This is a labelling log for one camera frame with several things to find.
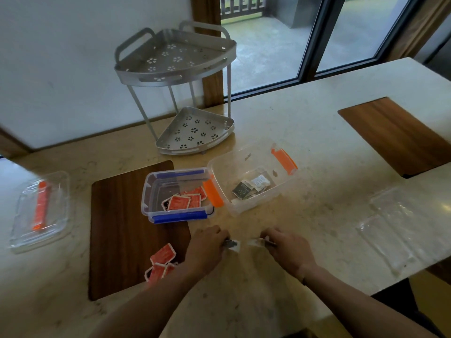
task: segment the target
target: balcony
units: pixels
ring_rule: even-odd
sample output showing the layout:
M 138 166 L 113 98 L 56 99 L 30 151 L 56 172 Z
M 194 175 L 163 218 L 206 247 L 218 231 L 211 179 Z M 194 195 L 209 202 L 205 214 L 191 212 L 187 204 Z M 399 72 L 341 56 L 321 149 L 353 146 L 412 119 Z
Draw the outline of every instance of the balcony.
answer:
M 321 0 L 295 2 L 221 0 L 222 25 L 237 42 L 232 93 L 296 78 Z M 372 57 L 397 2 L 346 0 L 319 71 Z

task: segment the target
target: table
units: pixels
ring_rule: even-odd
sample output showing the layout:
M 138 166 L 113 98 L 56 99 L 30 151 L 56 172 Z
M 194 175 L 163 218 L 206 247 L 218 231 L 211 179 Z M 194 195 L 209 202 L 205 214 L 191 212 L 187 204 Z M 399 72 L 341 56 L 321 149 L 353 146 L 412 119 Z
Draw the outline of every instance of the table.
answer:
M 300 169 L 299 181 L 291 191 L 239 217 L 221 208 L 211 219 L 190 222 L 191 232 L 219 224 L 233 239 L 245 241 L 277 224 L 304 235 L 320 265 L 367 294 L 428 267 L 416 261 L 394 276 L 355 230 L 372 214 L 370 196 L 403 179 L 337 111 L 384 96 L 451 141 L 451 83 L 406 58 L 235 101 L 234 134 L 206 154 L 161 155 L 142 125 L 33 153 L 14 160 L 17 164 L 1 159 L 0 334 L 86 336 L 105 314 L 144 288 L 140 284 L 99 301 L 87 299 L 93 182 L 167 159 L 176 169 L 206 166 L 213 157 L 258 136 L 273 138 L 291 155 Z M 224 111 L 222 106 L 211 110 Z M 155 122 L 158 135 L 170 121 Z M 448 165 L 441 169 L 451 171 Z M 71 178 L 71 233 L 14 255 L 7 246 L 23 183 L 58 170 Z M 191 290 L 162 337 L 278 338 L 314 322 L 327 323 L 330 316 L 329 309 L 264 249 L 243 247 L 239 255 L 228 252 Z

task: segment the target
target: bottom shelf tray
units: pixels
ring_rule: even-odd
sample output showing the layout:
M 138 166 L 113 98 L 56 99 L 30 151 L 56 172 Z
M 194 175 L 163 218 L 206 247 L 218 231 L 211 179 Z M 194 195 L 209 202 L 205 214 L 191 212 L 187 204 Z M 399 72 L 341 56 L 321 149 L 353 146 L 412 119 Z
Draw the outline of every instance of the bottom shelf tray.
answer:
M 229 117 L 184 107 L 156 141 L 156 147 L 162 154 L 194 154 L 221 143 L 233 130 L 234 121 Z

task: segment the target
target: railing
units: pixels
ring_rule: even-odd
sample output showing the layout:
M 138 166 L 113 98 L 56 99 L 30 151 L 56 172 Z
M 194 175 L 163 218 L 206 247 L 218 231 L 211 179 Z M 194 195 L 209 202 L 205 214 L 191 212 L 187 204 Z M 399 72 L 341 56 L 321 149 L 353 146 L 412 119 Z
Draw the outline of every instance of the railing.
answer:
M 262 12 L 265 0 L 221 0 L 221 19 Z

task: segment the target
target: person's left arm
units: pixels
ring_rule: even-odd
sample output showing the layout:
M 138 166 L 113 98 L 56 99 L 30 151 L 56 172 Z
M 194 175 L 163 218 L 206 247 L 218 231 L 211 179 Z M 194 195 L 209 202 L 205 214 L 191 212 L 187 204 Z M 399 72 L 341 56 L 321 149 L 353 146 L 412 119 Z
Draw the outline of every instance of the person's left arm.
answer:
M 185 261 L 108 316 L 90 338 L 158 338 L 189 290 L 221 261 L 222 244 L 228 237 L 229 232 L 217 225 L 198 230 L 189 243 Z

